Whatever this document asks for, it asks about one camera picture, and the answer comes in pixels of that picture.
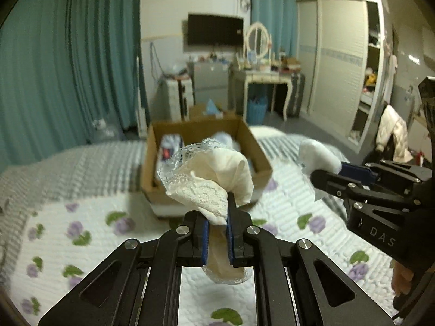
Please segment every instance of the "metal screw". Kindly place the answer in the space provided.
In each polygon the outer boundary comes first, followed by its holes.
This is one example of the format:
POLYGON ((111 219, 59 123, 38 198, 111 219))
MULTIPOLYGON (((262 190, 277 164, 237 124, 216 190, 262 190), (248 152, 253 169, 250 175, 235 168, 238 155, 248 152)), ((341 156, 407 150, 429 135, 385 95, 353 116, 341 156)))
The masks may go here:
POLYGON ((190 229, 187 225, 180 225, 179 227, 177 227, 177 229, 175 231, 178 234, 184 235, 184 234, 187 234, 188 232, 190 232, 190 229))
POLYGON ((308 239, 301 239, 297 244, 303 249, 309 249, 312 246, 308 239))
POLYGON ((128 250, 135 249, 138 246, 138 241, 136 239, 128 239, 124 243, 124 247, 128 250))
POLYGON ((260 232, 260 228, 258 228, 258 227, 255 226, 255 225, 251 225, 250 227, 248 227, 248 228, 246 229, 246 231, 247 231, 249 234, 257 235, 257 234, 260 232))

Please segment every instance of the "blue gripper pad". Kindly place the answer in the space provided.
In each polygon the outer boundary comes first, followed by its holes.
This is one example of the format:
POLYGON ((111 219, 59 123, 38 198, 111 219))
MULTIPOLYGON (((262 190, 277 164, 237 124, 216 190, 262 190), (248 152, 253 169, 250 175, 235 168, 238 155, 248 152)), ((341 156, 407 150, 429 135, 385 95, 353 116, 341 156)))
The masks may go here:
POLYGON ((210 234, 210 223, 206 220, 202 229, 202 254, 201 261, 203 265, 207 264, 208 257, 208 235, 210 234))
POLYGON ((351 178, 360 181, 363 185, 369 186, 376 183, 378 175, 370 170, 368 167, 353 165, 350 163, 341 162, 340 176, 351 178))
POLYGON ((228 259, 230 260, 230 265, 233 265, 234 245, 233 245, 233 231, 231 229, 230 210, 228 210, 227 213, 227 243, 228 243, 228 259))

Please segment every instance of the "sliding door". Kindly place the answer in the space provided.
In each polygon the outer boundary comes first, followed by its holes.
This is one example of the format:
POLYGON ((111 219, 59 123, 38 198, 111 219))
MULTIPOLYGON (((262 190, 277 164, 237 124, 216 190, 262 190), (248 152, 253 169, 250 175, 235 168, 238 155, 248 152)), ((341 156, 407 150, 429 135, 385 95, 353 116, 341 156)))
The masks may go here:
POLYGON ((308 113, 326 130, 352 129, 367 63, 367 5, 361 0, 318 1, 318 53, 308 113))
POLYGON ((297 59, 305 75, 301 110, 306 112, 310 103, 317 49, 317 0, 297 3, 298 42, 297 59))

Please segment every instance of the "human hand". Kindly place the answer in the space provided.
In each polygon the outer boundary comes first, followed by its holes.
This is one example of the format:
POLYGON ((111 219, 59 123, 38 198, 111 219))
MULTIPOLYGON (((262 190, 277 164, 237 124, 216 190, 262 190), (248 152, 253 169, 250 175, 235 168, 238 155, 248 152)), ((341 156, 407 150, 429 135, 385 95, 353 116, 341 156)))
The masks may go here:
POLYGON ((396 293, 396 296, 401 294, 407 295, 411 291, 411 281, 414 277, 414 272, 407 269, 397 261, 393 261, 393 278, 391 279, 391 288, 396 293))

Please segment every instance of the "white jacket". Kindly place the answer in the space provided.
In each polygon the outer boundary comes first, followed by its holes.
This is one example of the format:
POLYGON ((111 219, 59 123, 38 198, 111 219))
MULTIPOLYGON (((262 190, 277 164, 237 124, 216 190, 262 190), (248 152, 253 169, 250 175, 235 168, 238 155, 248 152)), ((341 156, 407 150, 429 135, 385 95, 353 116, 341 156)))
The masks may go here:
POLYGON ((394 138, 394 162, 406 163, 412 159, 408 151, 408 129, 406 122, 397 114, 392 106, 387 105, 379 124, 376 137, 376 150, 383 152, 391 135, 394 138))

